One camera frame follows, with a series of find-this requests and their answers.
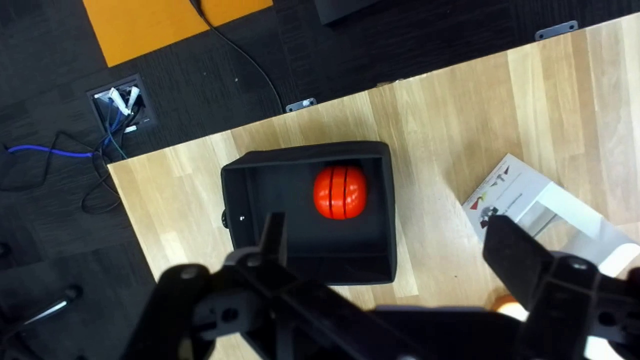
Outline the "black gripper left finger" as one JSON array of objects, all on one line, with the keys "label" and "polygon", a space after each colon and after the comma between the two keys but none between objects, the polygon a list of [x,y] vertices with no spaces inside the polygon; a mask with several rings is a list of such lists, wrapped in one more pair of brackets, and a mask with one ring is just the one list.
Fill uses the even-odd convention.
[{"label": "black gripper left finger", "polygon": [[285,216],[268,216],[260,242],[217,272],[167,268],[156,282],[122,360],[205,360],[240,333],[265,360],[423,360],[395,327],[317,280],[285,268]]}]

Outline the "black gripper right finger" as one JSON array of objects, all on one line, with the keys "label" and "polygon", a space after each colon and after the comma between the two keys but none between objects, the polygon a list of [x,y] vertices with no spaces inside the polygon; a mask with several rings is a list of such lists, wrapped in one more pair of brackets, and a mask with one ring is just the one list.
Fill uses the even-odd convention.
[{"label": "black gripper right finger", "polygon": [[515,354],[524,360],[583,360],[590,335],[623,360],[640,360],[640,284],[605,275],[590,260],[546,249],[508,216],[486,220],[482,255],[527,309]]}]

